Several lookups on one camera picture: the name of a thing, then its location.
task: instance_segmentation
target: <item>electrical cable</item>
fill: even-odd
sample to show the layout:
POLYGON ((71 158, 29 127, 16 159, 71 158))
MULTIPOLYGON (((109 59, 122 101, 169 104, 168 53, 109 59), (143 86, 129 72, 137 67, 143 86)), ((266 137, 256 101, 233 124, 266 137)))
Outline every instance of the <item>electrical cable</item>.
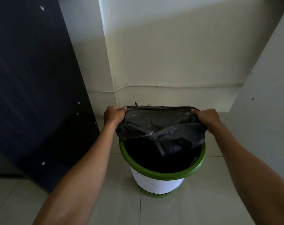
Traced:
POLYGON ((104 93, 113 93, 125 87, 157 87, 157 88, 225 88, 225 87, 242 87, 243 84, 228 84, 228 85, 199 85, 199 86, 168 86, 168 85, 123 85, 113 91, 106 91, 106 90, 94 90, 87 88, 87 91, 94 91, 94 92, 104 92, 104 93))

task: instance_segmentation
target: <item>plastic bag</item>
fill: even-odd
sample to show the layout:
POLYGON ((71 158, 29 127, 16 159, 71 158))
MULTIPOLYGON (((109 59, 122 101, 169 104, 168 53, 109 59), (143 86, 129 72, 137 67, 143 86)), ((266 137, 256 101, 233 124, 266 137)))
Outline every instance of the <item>plastic bag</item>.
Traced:
POLYGON ((163 173, 184 170, 199 155, 207 130, 191 108, 128 106, 116 133, 141 166, 163 173))

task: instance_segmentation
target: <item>trash can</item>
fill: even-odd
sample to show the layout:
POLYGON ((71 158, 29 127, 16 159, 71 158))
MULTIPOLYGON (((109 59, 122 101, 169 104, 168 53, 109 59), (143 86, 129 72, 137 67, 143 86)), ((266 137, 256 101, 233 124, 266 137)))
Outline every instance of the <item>trash can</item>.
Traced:
POLYGON ((202 144, 200 155, 185 170, 175 173, 159 173, 148 170, 136 163, 127 153, 124 141, 119 139, 119 146, 125 161, 129 164, 133 177, 141 192, 150 197, 165 197, 174 191, 184 178, 195 172, 204 160, 206 144, 202 144))

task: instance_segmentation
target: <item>forearm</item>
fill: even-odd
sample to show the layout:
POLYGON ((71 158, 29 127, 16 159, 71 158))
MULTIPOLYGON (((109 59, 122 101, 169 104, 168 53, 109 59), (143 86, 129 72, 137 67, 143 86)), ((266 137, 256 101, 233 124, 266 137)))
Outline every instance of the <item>forearm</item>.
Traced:
POLYGON ((219 123, 212 127, 234 186, 256 224, 284 224, 284 179, 219 123))
POLYGON ((48 196, 34 225, 88 223, 104 181, 115 128, 110 124, 103 128, 86 155, 48 196))

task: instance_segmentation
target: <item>green trash can rim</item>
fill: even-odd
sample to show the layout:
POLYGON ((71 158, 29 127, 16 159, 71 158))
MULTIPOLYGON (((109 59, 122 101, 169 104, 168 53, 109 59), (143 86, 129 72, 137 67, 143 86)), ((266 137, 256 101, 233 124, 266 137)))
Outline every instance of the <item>green trash can rim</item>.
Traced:
POLYGON ((204 142, 201 146, 199 157, 195 160, 195 162, 190 167, 188 167, 185 170, 175 172, 175 173, 159 173, 159 172, 155 172, 152 170, 148 170, 142 167, 141 165, 139 165, 138 163, 136 163, 127 153, 125 146, 124 146, 124 141, 121 139, 119 139, 119 146, 120 146, 121 154, 124 157, 125 161, 135 171, 139 172, 140 174, 143 174, 146 177, 157 179, 157 180, 163 180, 163 181, 170 181, 170 180, 176 180, 176 179, 188 177, 193 172, 198 170, 198 168, 200 168, 204 160, 205 153, 206 153, 206 143, 204 142))

